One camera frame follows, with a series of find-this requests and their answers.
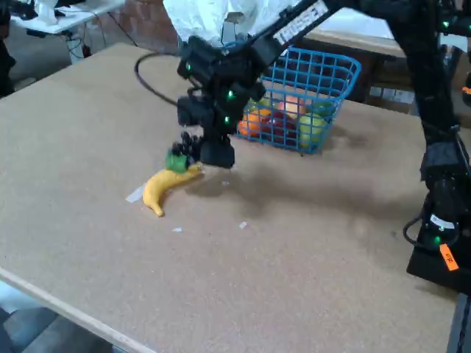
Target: orange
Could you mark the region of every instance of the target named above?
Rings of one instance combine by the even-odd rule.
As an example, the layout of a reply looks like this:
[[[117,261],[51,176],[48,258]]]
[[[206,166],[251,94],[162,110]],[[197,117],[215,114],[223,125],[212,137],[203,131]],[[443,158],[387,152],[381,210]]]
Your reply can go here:
[[[238,123],[238,131],[243,136],[258,136],[260,124],[266,122],[272,111],[269,109],[258,109],[245,114],[244,119]]]

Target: green object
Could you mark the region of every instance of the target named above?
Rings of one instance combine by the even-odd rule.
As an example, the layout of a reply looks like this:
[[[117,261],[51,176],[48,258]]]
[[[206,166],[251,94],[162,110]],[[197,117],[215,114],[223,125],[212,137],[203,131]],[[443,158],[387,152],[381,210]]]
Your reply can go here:
[[[326,118],[333,114],[334,106],[331,101],[315,101],[310,107],[308,107],[308,113],[314,113],[315,115]]]
[[[270,109],[271,107],[272,102],[270,101],[270,98],[262,98],[260,101],[254,101],[253,99],[250,99],[245,109],[250,113],[257,109]]]
[[[300,116],[300,145],[304,149],[311,148],[318,143],[322,136],[322,130],[327,122],[323,117],[313,114]]]
[[[165,169],[183,174],[188,170],[188,158],[184,155],[177,156],[169,152],[165,158]]]

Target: white sticker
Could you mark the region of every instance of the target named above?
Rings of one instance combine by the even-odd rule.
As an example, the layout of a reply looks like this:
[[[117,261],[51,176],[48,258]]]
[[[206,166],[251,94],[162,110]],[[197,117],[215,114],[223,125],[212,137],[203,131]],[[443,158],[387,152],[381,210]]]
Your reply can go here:
[[[414,92],[409,90],[396,90],[393,100],[400,103],[410,104],[414,101],[414,98]]]
[[[142,193],[144,192],[144,188],[146,187],[146,182],[143,183],[139,188],[135,189],[127,198],[126,201],[133,204],[139,199],[142,199]]]
[[[384,88],[383,89],[383,98],[387,99],[388,101],[394,100],[395,91],[396,90],[393,90],[391,88]]]
[[[455,229],[455,225],[451,222],[447,222],[442,220],[441,218],[438,218],[436,215],[432,215],[430,217],[430,220],[433,224],[445,228],[445,229]]]
[[[369,94],[373,97],[381,97],[383,89],[381,87],[371,87],[369,89]]]

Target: floor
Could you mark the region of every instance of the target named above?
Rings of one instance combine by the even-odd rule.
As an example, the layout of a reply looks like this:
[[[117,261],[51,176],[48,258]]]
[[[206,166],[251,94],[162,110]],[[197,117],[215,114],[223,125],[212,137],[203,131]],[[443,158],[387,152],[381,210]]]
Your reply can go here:
[[[124,34],[105,34],[107,45],[117,42],[129,43]],[[10,36],[5,41],[8,52],[16,59],[10,77],[14,82],[28,78],[42,79],[71,64],[65,40],[60,36],[37,38],[26,34],[26,30],[11,26]],[[92,52],[104,48],[102,33],[98,27],[89,28],[85,43]]]

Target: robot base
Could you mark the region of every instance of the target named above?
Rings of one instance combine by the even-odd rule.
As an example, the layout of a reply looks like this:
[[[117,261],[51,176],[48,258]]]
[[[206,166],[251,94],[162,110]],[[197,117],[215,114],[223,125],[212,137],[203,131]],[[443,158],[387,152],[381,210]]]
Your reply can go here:
[[[421,230],[417,240],[421,242],[423,237],[424,234]],[[461,236],[450,250],[459,269],[448,271],[438,250],[431,252],[415,246],[407,266],[407,272],[437,285],[471,295],[471,237]]]

